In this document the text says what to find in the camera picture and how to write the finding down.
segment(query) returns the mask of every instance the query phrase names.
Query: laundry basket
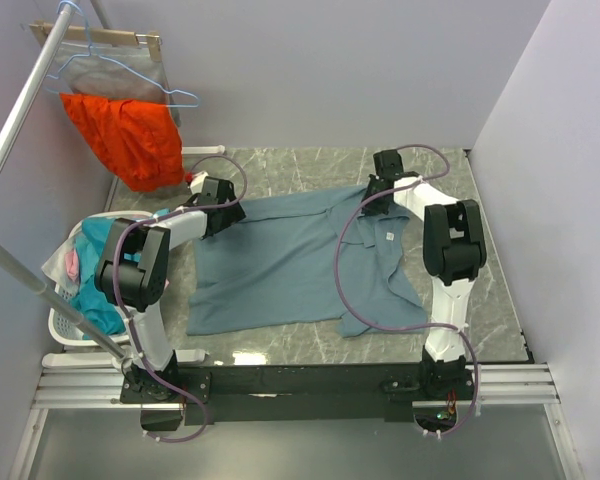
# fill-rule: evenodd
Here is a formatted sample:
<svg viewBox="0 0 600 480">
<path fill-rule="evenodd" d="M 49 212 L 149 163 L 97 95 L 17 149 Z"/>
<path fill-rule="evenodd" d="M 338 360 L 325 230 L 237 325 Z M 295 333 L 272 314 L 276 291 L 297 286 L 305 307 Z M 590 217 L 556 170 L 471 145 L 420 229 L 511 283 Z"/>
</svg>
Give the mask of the laundry basket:
<svg viewBox="0 0 600 480">
<path fill-rule="evenodd" d="M 124 211 L 120 211 L 120 212 L 105 212 L 105 213 L 99 213 L 97 215 L 92 215 L 92 217 L 107 217 L 107 218 L 121 218 L 122 217 L 122 218 L 129 218 L 132 220 L 148 218 L 151 216 L 152 216 L 152 213 L 143 212 L 143 211 L 139 211 L 139 210 L 124 210 Z M 69 237 L 72 237 L 73 235 L 80 233 L 81 226 L 82 226 L 82 222 L 78 223 L 75 227 L 73 227 L 73 230 L 71 230 Z M 60 287 L 59 285 L 56 285 L 55 290 L 58 295 L 60 295 L 62 298 L 64 298 L 67 301 L 73 297 L 72 294 L 67 292 L 64 288 Z M 51 311 L 49 312 L 49 332 L 51 333 L 51 336 L 54 338 L 54 340 L 56 340 L 58 343 L 61 343 L 63 345 L 69 346 L 69 347 L 95 347 L 95 346 L 97 346 L 97 343 L 94 342 L 93 340 L 83 340 L 82 339 L 83 333 L 80 330 L 78 330 L 78 328 L 75 325 L 73 325 L 73 323 L 71 323 L 69 320 L 64 318 L 62 315 L 60 315 L 54 309 L 51 309 Z M 111 340 L 113 340 L 116 343 L 124 343 L 124 342 L 129 341 L 129 335 L 127 335 L 126 333 L 122 333 L 119 335 L 110 335 L 110 338 L 111 338 Z"/>
</svg>

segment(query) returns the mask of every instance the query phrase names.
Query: pink cloth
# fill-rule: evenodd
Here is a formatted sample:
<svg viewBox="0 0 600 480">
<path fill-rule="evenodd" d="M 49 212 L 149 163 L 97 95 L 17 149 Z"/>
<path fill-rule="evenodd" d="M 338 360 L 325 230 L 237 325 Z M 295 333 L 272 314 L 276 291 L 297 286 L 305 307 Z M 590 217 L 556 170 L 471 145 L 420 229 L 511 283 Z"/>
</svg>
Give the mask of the pink cloth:
<svg viewBox="0 0 600 480">
<path fill-rule="evenodd" d="M 67 268 L 67 276 L 74 282 L 80 283 L 80 261 L 76 249 L 71 249 L 64 256 L 64 264 Z"/>
</svg>

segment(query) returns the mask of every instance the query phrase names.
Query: gray marble tile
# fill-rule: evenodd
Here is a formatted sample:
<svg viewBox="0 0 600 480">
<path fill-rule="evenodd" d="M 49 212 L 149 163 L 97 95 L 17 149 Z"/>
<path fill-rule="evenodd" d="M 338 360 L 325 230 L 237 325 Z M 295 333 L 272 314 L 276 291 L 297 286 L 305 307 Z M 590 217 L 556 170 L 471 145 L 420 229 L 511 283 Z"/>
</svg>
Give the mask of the gray marble tile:
<svg viewBox="0 0 600 480">
<path fill-rule="evenodd" d="M 379 148 L 234 149 L 228 153 L 245 169 L 247 198 L 285 195 L 352 184 L 366 184 L 373 173 L 372 155 Z M 432 182 L 449 195 L 478 198 L 469 164 L 462 150 L 445 150 L 451 173 Z M 441 161 L 426 151 L 402 152 L 405 168 L 424 174 L 439 171 Z M 187 158 L 190 167 L 198 159 Z M 242 182 L 235 168 L 222 159 L 200 165 L 209 173 L 231 178 L 240 191 Z M 120 185 L 112 210 L 173 208 L 188 198 L 186 187 L 163 188 L 151 194 L 136 194 Z M 488 261 L 473 289 L 469 318 L 470 338 L 481 361 L 526 360 L 523 338 L 506 283 L 488 232 Z M 402 265 L 427 311 L 431 309 L 431 279 L 422 264 L 422 223 L 413 219 L 402 237 Z M 423 335 L 367 334 L 343 339 L 335 332 L 337 320 L 313 324 L 265 327 L 219 335 L 189 337 L 188 299 L 195 290 L 195 262 L 191 242 L 171 252 L 171 285 L 162 297 L 162 314 L 174 348 L 204 348 L 208 362 L 274 364 L 360 363 L 418 361 Z"/>
</svg>

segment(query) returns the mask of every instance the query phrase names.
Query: white wall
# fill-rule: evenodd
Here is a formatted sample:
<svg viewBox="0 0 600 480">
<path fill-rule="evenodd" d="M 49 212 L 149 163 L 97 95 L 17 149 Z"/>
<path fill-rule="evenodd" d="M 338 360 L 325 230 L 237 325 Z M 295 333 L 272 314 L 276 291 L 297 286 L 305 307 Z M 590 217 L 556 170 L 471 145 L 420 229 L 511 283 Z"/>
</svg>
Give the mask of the white wall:
<svg viewBox="0 0 600 480">
<path fill-rule="evenodd" d="M 0 128 L 40 50 L 20 22 L 39 17 L 32 1 L 0 1 Z M 0 176 L 0 242 L 39 269 L 80 218 L 102 208 L 110 182 L 60 100 L 41 92 Z M 40 359 L 55 348 L 47 314 L 0 270 L 0 479 L 22 436 Z"/>
<path fill-rule="evenodd" d="M 600 478 L 600 0 L 553 0 L 471 161 L 525 333 Z"/>
<path fill-rule="evenodd" d="M 160 31 L 171 86 L 199 93 L 186 144 L 471 147 L 548 0 L 102 4 Z"/>
</svg>

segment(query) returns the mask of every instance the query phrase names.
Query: clothes hanger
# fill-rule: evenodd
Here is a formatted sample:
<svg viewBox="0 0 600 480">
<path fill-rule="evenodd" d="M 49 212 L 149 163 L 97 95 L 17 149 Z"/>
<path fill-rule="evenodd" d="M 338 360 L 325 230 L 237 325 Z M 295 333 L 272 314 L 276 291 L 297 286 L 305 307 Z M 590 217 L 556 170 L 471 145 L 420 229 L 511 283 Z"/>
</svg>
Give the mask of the clothes hanger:
<svg viewBox="0 0 600 480">
<path fill-rule="evenodd" d="M 106 60 L 107 62 L 111 62 L 111 63 L 115 63 L 116 65 L 119 65 L 120 67 L 124 68 L 125 70 L 127 70 L 128 72 L 133 73 L 135 76 L 141 78 L 142 80 L 146 80 L 147 82 L 151 83 L 152 85 L 155 85 L 156 87 L 158 87 L 160 90 L 162 90 L 166 95 L 173 95 L 174 93 L 181 93 L 183 95 L 186 95 L 188 97 L 192 97 L 195 99 L 195 104 L 186 104 L 186 105 L 165 105 L 167 108 L 196 108 L 198 106 L 200 106 L 200 98 L 195 94 L 195 93 L 191 93 L 191 92 L 185 92 L 184 90 L 167 90 L 166 88 L 164 88 L 162 85 L 160 85 L 158 82 L 156 82 L 155 80 L 152 80 L 149 77 L 146 77 L 145 75 L 142 75 L 139 72 L 136 72 L 133 68 L 125 65 L 124 63 L 122 63 L 119 60 L 116 60 L 115 58 L 110 58 L 107 57 L 105 55 L 101 55 L 100 53 L 98 53 L 98 49 L 97 47 L 93 44 L 93 40 L 91 39 L 91 33 L 89 31 L 90 27 L 89 27 L 89 21 L 87 20 L 87 16 L 84 14 L 84 12 L 82 11 L 82 9 L 76 5 L 75 3 L 73 3 L 70 0 L 62 0 L 59 4 L 58 4 L 58 13 L 60 12 L 60 9 L 62 8 L 63 5 L 71 5 L 79 14 L 80 16 L 83 18 L 84 20 L 84 31 L 85 31 L 85 35 L 87 37 L 87 51 L 89 53 L 76 53 L 74 55 L 72 55 L 71 57 L 69 57 L 69 59 L 64 63 L 64 65 L 62 65 L 58 71 L 56 72 L 55 75 L 52 74 L 47 74 L 47 76 L 45 78 L 51 78 L 53 80 L 60 80 L 60 74 L 62 73 L 62 71 L 67 68 L 67 66 L 73 61 L 74 58 L 78 58 L 78 57 L 92 57 L 92 56 L 96 56 L 102 60 Z M 59 93 L 57 91 L 51 90 L 49 88 L 45 89 L 51 93 Z"/>
</svg>

